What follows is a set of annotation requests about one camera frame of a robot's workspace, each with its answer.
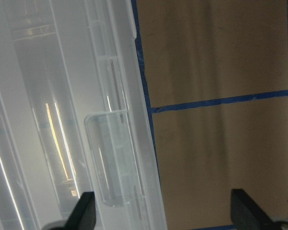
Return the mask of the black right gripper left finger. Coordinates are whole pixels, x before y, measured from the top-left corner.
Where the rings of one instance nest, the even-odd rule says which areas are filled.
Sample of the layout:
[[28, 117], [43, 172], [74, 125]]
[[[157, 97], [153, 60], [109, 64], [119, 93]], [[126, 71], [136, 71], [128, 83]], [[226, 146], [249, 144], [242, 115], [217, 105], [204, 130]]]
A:
[[95, 193], [83, 192], [63, 227], [55, 230], [93, 230], [96, 226]]

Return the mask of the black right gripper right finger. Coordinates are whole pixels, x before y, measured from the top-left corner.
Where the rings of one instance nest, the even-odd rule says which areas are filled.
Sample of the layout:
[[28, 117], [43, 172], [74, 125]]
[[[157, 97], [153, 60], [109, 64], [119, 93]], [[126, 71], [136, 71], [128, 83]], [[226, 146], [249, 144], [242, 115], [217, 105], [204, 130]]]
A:
[[272, 220], [243, 190], [231, 190], [231, 221], [237, 230], [288, 230], [287, 220]]

